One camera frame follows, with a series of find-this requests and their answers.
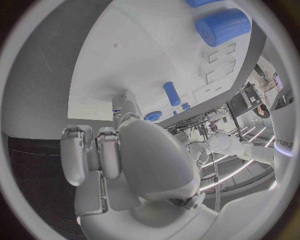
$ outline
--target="white surface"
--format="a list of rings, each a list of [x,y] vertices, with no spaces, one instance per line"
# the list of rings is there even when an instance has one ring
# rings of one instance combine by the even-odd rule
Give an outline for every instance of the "white surface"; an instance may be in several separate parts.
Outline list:
[[[233,7],[237,5],[232,1],[192,8],[184,0],[114,0],[94,24],[77,59],[68,118],[111,120],[109,102],[129,89],[143,115],[162,111],[162,121],[174,110],[183,111],[181,105],[171,107],[163,89],[167,82],[174,83],[181,104],[191,107],[230,89],[250,33],[212,48],[198,34],[195,20]]]

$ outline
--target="white robot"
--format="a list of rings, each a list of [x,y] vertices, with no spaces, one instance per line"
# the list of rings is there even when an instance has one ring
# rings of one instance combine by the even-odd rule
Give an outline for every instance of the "white robot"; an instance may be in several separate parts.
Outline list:
[[[222,131],[200,143],[196,154],[203,162],[207,153],[215,152],[270,164],[280,185],[293,146],[293,104],[291,92],[283,89],[271,109],[278,151],[240,142]],[[219,214],[207,208],[202,204],[205,194],[199,191],[197,164],[185,144],[143,120],[131,91],[115,96],[112,106],[114,128],[101,128],[96,141],[89,126],[69,126],[61,139],[63,171],[68,182],[77,186],[75,213],[88,239],[225,240],[237,231],[222,228],[246,227],[253,211],[243,204],[256,198],[235,204],[234,211],[244,214],[237,223],[227,220],[229,215],[232,218],[232,205]],[[291,130],[280,132],[276,125],[285,116]]]

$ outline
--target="black device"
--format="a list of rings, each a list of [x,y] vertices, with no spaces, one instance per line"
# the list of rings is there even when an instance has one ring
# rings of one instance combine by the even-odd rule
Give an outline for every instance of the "black device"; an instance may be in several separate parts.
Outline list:
[[[257,108],[259,105],[262,104],[262,100],[260,99],[260,97],[258,96],[257,92],[255,91],[252,85],[249,86],[248,88],[244,88],[244,91],[247,97],[249,98],[252,106],[248,108],[241,93],[236,94],[228,103],[232,107],[232,110],[236,118],[252,109]]]

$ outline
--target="dark floor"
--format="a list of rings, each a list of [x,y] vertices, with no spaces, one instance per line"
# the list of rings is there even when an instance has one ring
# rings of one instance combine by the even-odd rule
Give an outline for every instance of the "dark floor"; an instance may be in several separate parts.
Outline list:
[[[86,237],[76,222],[76,188],[64,177],[60,141],[9,137],[8,148],[12,172],[33,209],[65,238],[85,240]],[[22,239],[33,239],[26,234],[16,218],[8,214],[10,210],[3,200],[0,204],[1,215],[9,216],[8,221],[2,223],[7,237],[1,239],[19,239],[20,236]]]

